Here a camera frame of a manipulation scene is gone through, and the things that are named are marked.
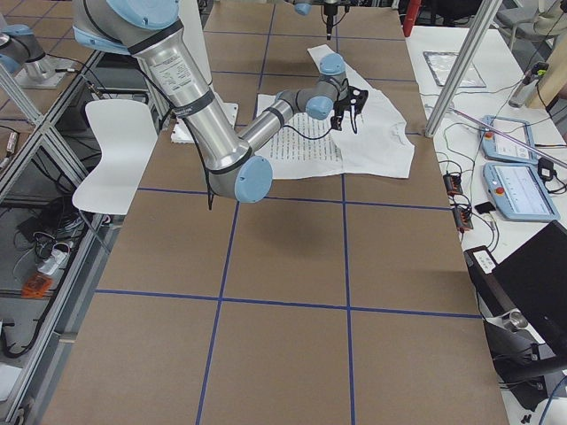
black monitor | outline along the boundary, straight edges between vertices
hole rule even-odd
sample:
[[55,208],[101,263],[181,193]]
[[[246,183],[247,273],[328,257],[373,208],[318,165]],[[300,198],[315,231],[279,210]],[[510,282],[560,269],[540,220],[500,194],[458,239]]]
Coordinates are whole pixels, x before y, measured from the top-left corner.
[[567,229],[550,222],[493,275],[554,353],[567,355]]

